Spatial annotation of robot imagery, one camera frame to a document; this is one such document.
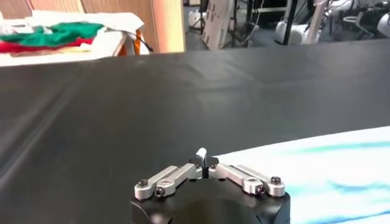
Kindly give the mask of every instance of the black table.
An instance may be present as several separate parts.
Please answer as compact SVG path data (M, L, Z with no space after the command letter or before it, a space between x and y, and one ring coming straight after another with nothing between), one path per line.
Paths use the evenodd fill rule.
M389 125L389 48L380 40L1 68L0 223L130 223L137 180L200 147L218 155Z

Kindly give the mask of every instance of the white equipment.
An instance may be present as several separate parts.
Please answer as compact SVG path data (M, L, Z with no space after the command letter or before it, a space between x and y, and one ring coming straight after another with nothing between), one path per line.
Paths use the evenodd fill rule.
M206 18L207 13L203 12L203 19ZM192 28L200 29L201 20L200 20L200 12L199 10L190 11L188 14L188 25Z
M389 22L389 14L385 14L380 19L377 29L386 37L390 37L390 22Z
M314 11L313 19L311 20L310 25L303 24L291 26L288 44L315 44L318 42L319 36L321 34L320 25L327 7L327 1L318 0L315 5L316 10ZM286 11L285 19L280 21L276 27L275 41L278 43L282 43L285 38L288 13L289 10Z

